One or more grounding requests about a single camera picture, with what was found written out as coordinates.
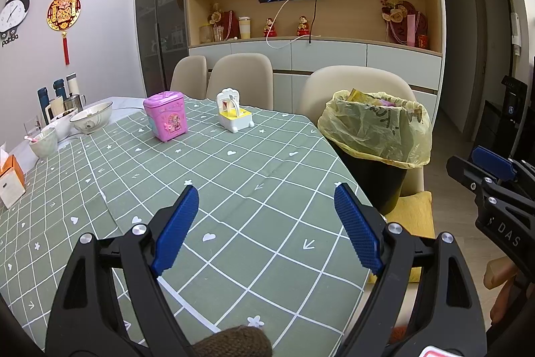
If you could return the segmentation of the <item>left brown gloved hand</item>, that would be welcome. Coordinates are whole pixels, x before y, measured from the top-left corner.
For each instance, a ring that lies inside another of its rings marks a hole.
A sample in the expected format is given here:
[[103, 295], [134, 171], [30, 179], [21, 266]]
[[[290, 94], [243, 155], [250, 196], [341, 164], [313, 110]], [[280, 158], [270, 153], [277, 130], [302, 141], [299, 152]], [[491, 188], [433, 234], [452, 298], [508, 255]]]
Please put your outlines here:
[[254, 326], [232, 327], [192, 345], [196, 356], [271, 357], [272, 344], [266, 334]]

